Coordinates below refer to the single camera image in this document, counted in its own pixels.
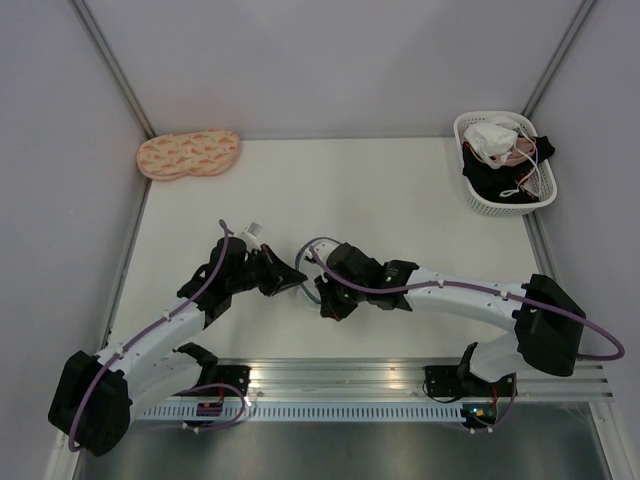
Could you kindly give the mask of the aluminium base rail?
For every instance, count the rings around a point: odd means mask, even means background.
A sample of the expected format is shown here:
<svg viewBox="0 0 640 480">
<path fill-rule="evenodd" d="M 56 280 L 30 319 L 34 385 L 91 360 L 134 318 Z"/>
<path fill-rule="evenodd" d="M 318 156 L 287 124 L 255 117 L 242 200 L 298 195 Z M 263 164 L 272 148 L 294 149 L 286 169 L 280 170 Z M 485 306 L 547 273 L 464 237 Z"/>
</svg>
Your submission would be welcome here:
<svg viewBox="0 0 640 480">
<path fill-rule="evenodd" d="M 452 358 L 408 359 L 221 359 L 219 368 L 242 366 L 251 398 L 267 401 L 417 401 L 424 397 L 424 368 L 455 365 Z M 603 366 L 580 361 L 571 377 L 534 370 L 517 374 L 517 399 L 524 402 L 611 401 Z"/>
</svg>

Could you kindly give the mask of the white bra in basket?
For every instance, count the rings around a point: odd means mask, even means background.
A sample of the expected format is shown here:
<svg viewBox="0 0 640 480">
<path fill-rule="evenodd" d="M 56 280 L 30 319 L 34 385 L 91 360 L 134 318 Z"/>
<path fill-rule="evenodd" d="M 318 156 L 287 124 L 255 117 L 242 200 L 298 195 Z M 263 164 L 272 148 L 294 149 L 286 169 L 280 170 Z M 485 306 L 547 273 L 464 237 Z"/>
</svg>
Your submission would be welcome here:
<svg viewBox="0 0 640 480">
<path fill-rule="evenodd" d="M 481 162 L 498 169 L 519 138 L 519 128 L 515 120 L 494 115 L 467 127 L 463 136 Z"/>
</svg>

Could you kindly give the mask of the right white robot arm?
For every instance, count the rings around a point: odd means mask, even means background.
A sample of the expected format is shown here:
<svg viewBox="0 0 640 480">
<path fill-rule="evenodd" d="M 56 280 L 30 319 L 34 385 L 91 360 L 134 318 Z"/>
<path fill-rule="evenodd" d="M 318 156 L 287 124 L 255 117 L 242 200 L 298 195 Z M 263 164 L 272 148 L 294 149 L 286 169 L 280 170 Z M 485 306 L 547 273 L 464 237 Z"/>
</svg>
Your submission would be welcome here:
<svg viewBox="0 0 640 480">
<path fill-rule="evenodd" d="M 471 343 L 456 366 L 457 384 L 469 395 L 525 370 L 574 372 L 585 314 L 545 275 L 523 284 L 477 282 L 408 261 L 380 263 L 348 243 L 320 241 L 308 247 L 306 260 L 322 271 L 314 284 L 325 318 L 343 320 L 368 303 L 384 311 L 448 313 L 503 330 L 494 340 Z"/>
</svg>

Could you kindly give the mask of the black garment in basket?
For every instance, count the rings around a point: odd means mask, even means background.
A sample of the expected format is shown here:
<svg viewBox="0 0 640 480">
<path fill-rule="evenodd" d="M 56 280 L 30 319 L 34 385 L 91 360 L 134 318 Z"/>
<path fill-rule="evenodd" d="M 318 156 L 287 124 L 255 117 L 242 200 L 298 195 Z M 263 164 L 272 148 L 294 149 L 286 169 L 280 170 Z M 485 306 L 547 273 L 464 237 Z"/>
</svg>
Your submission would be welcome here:
<svg viewBox="0 0 640 480">
<path fill-rule="evenodd" d="M 473 152 L 467 142 L 462 144 L 463 175 L 475 192 L 484 200 L 503 204 L 526 204 L 540 201 L 539 189 L 533 184 L 539 180 L 541 165 L 556 151 L 547 136 L 530 139 L 536 144 L 536 160 L 516 167 L 492 169 Z"/>
</svg>

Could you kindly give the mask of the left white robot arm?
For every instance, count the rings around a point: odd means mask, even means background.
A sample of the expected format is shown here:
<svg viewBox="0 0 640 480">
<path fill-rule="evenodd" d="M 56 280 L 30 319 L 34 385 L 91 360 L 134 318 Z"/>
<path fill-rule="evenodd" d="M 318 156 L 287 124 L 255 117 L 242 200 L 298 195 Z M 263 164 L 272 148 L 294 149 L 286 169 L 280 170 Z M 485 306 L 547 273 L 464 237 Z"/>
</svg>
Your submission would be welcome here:
<svg viewBox="0 0 640 480">
<path fill-rule="evenodd" d="M 231 307 L 234 295 L 258 290 L 273 297 L 306 279 L 266 244 L 250 249 L 241 238 L 219 240 L 159 319 L 128 340 L 66 360 L 49 423 L 66 434 L 70 451 L 108 453 L 154 405 L 183 391 L 206 396 L 216 389 L 217 358 L 191 339 Z"/>
</svg>

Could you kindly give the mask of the pink patterned bra case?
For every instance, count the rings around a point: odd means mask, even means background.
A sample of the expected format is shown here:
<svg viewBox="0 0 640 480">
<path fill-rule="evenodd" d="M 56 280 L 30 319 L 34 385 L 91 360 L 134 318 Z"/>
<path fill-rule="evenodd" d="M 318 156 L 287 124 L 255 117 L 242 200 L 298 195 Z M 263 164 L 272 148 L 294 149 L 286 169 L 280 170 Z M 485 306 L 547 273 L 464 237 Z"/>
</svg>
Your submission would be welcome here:
<svg viewBox="0 0 640 480">
<path fill-rule="evenodd" d="M 213 177 L 235 165 L 241 148 L 239 135 L 225 129 L 165 134 L 138 148 L 136 164 L 145 177 L 154 181 Z"/>
</svg>

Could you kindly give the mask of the pink garment in basket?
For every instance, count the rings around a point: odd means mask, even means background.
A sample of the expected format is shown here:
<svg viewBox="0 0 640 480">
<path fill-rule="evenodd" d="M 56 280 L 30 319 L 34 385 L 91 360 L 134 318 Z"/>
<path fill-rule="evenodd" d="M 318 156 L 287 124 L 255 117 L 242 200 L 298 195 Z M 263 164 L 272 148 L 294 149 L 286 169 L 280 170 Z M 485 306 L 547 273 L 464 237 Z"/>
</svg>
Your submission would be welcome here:
<svg viewBox="0 0 640 480">
<path fill-rule="evenodd" d="M 526 138 L 518 138 L 512 146 L 503 165 L 505 167 L 516 167 L 523 163 L 531 163 L 536 160 L 537 148 L 536 144 Z"/>
</svg>

